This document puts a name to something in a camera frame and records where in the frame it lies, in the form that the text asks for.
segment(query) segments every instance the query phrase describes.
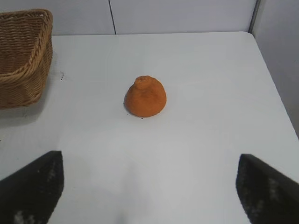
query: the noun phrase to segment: white wall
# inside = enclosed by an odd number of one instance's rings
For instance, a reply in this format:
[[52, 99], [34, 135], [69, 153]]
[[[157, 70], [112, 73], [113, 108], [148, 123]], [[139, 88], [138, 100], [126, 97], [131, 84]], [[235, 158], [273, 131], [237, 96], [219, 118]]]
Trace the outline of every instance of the white wall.
[[[111, 0], [118, 34], [247, 31], [256, 0]], [[0, 12], [47, 8], [54, 35], [114, 34], [108, 0], [0, 0]]]
[[247, 31], [256, 0], [111, 0], [118, 34]]
[[46, 8], [54, 35], [114, 34], [108, 0], [0, 0], [0, 12]]
[[254, 35], [299, 136], [299, 0], [262, 0]]

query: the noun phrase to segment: basket rim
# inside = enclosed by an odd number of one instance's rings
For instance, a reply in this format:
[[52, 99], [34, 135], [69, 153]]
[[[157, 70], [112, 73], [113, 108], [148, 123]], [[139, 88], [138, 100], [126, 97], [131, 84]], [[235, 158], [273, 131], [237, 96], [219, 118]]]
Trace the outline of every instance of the basket rim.
[[0, 19], [1, 17], [7, 17], [10, 16], [26, 16], [31, 13], [41, 13], [45, 16], [43, 16], [43, 24], [40, 29], [40, 32], [38, 34], [37, 40], [35, 41], [34, 47], [31, 50], [31, 55], [29, 60], [21, 67], [17, 68], [13, 72], [9, 73], [0, 73], [0, 84], [3, 84], [3, 81], [9, 82], [11, 79], [15, 81], [16, 78], [26, 78], [28, 75], [33, 73], [37, 66], [40, 64], [42, 60], [42, 56], [44, 55], [44, 52], [46, 50], [46, 45], [50, 39], [50, 35], [52, 32], [52, 24], [53, 24], [53, 15], [52, 13], [47, 9], [30, 9], [30, 10], [21, 10], [21, 11], [15, 11], [15, 12], [5, 12], [0, 13]]

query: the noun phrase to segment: table surface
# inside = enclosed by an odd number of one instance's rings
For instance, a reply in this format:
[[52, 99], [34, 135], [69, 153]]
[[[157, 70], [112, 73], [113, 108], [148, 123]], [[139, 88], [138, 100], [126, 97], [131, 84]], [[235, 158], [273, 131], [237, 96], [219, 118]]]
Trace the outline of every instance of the table surface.
[[[299, 143], [252, 35], [54, 36], [39, 103], [0, 111], [0, 179], [50, 150], [65, 189], [50, 224], [248, 224], [235, 189], [241, 153], [299, 182]], [[135, 78], [167, 104], [130, 115]]]

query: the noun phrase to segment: white tabletop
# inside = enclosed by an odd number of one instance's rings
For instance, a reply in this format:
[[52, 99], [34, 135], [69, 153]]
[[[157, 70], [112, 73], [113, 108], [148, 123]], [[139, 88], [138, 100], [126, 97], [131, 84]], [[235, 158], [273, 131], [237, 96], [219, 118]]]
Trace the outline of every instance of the white tabletop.
[[[247, 224], [235, 190], [249, 153], [299, 182], [299, 143], [244, 32], [54, 36], [39, 103], [0, 111], [0, 179], [62, 150], [50, 224]], [[127, 113], [135, 78], [164, 85], [151, 118]]]

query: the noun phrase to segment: wicker basket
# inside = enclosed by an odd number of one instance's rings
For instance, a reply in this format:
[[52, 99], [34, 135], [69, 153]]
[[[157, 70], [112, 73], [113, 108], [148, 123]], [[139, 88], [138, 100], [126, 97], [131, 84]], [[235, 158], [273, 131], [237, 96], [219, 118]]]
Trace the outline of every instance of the wicker basket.
[[52, 23], [44, 9], [0, 14], [0, 109], [40, 99], [52, 60]]

